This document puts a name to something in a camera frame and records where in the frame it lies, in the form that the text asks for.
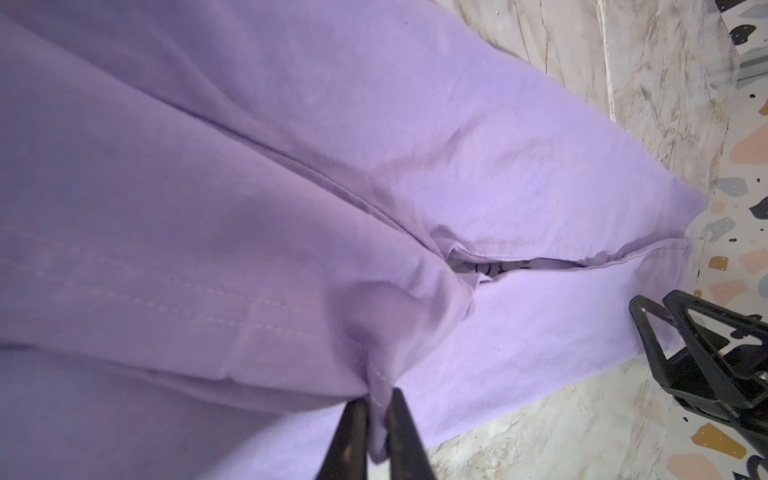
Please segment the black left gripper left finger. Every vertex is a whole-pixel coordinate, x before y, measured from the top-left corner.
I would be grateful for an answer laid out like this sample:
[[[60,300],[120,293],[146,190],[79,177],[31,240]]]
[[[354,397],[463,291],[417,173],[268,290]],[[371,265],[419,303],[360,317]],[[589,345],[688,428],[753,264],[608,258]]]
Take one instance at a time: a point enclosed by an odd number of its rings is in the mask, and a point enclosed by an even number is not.
[[[369,408],[364,398],[348,402],[316,480],[366,480]]]

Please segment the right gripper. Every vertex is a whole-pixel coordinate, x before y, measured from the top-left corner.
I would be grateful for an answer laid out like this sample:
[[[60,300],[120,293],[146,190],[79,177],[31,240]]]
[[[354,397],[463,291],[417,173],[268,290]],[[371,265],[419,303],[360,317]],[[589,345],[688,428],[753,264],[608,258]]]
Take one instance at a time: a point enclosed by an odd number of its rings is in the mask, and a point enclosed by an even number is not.
[[[636,296],[629,303],[653,378],[684,410],[736,430],[767,454],[767,324],[676,290],[664,305]],[[760,342],[737,344],[705,335],[690,313],[730,326]],[[679,332],[685,344],[667,358],[651,317]]]

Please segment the purple SHINE t-shirt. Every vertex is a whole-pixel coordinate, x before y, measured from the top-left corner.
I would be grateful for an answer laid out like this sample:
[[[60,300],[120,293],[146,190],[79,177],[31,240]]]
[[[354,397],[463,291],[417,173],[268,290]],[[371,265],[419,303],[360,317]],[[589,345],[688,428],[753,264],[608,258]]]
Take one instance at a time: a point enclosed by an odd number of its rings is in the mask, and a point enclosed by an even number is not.
[[[637,356],[705,207],[430,1],[5,1],[1,475],[436,446]]]

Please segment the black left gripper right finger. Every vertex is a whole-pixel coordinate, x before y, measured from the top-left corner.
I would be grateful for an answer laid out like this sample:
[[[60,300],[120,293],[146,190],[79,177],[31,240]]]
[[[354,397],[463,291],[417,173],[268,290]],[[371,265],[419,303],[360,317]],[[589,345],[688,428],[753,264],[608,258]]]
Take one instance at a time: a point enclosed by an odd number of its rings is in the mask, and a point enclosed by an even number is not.
[[[436,480],[403,391],[395,388],[385,415],[391,480]]]

